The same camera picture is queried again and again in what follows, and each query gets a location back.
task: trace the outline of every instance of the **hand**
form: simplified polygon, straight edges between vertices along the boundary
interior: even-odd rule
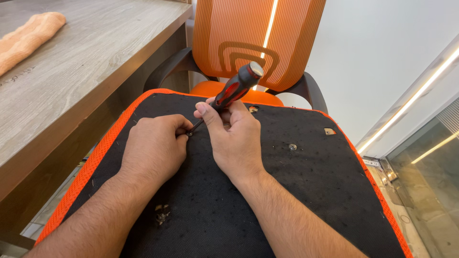
[[[178,114],[140,119],[129,131],[118,174],[163,185],[185,160],[185,132],[192,127],[188,119]]]
[[[236,184],[264,171],[261,160],[261,125],[246,106],[234,101],[220,115],[208,103],[196,104],[194,115],[204,118],[209,129],[213,158],[220,169]]]

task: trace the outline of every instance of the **black fabric underside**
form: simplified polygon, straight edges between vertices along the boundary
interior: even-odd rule
[[[195,123],[194,105],[203,100],[153,94],[140,103],[63,221],[118,172],[135,121],[179,113]],[[254,116],[262,125],[266,170],[366,255],[404,257],[372,185],[336,124],[316,111],[258,106]],[[324,128],[334,129],[336,135],[326,136]],[[296,151],[289,150],[291,143]],[[155,219],[159,204],[171,209],[162,225]],[[216,165],[205,125],[188,140],[180,170],[134,224],[121,257],[274,257],[255,214]]]

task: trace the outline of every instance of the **orange towel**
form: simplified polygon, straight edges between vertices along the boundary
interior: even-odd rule
[[[0,39],[0,76],[32,54],[65,24],[58,12],[35,14],[29,21]]]

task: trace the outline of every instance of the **orange seat cushion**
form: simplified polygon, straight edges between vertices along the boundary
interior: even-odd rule
[[[193,89],[191,89],[190,94],[213,97],[220,93],[224,87],[224,83],[204,81],[196,84],[196,86]],[[242,97],[241,100],[243,102],[256,102],[267,105],[284,105],[278,97],[258,90],[249,90],[249,92],[247,92],[247,94],[244,97]]]

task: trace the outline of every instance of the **forearm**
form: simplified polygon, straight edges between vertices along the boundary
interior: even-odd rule
[[[276,257],[365,257],[266,171],[232,181],[257,216]]]
[[[120,171],[27,257],[119,256],[132,225],[159,186]]]

